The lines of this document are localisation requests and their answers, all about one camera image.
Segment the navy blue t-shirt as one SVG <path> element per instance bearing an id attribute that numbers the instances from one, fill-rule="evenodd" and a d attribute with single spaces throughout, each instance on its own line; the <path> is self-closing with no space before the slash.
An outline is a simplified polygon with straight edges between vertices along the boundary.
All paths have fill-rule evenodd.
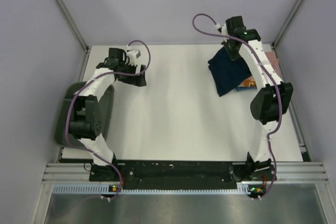
<path id="1" fill-rule="evenodd" d="M 208 61 L 208 68 L 220 97 L 236 89 L 243 81 L 252 76 L 244 59 L 231 60 L 224 47 Z"/>

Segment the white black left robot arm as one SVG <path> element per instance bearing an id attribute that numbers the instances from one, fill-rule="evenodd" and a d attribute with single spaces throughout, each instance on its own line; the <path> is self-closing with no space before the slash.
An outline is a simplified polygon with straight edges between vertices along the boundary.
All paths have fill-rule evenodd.
<path id="1" fill-rule="evenodd" d="M 103 109 L 99 102 L 116 81 L 137 87 L 145 87 L 146 65 L 139 65 L 141 52 L 109 48 L 108 56 L 99 63 L 92 77 L 78 90 L 70 103 L 66 117 L 65 137 L 73 136 L 81 143 L 81 149 L 93 159 L 92 173 L 102 174 L 107 180 L 121 179 L 114 152 L 107 147 L 103 136 Z"/>

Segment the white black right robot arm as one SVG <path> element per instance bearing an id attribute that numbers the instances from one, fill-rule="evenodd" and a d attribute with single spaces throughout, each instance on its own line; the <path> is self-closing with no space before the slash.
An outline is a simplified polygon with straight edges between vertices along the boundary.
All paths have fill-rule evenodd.
<path id="1" fill-rule="evenodd" d="M 252 146 L 244 167 L 234 167 L 231 175 L 237 182 L 257 180 L 275 173 L 270 140 L 279 130 L 282 116 L 288 110 L 293 86 L 276 73 L 264 52 L 259 33 L 247 29 L 241 16 L 227 19 L 221 33 L 230 60 L 244 60 L 257 87 L 257 94 L 250 103 L 251 115 L 256 120 Z"/>

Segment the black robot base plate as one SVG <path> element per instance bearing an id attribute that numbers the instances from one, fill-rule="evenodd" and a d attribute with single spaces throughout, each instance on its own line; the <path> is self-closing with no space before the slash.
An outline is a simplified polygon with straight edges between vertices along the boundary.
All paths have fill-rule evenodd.
<path id="1" fill-rule="evenodd" d="M 93 164 L 91 182 L 121 182 L 123 189 L 235 189 L 238 182 L 271 181 L 275 167 L 265 162 L 114 160 Z"/>

